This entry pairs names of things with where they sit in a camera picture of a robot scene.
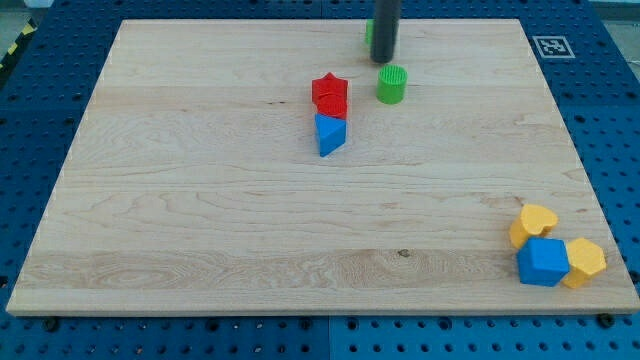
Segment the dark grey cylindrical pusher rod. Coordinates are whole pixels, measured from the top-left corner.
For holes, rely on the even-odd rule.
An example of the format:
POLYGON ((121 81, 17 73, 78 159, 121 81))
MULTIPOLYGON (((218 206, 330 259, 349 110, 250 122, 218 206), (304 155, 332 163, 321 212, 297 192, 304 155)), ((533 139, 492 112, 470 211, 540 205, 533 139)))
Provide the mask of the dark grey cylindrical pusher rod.
POLYGON ((389 63, 394 57, 401 0, 376 0, 374 2, 373 34, 370 59, 378 64, 389 63))

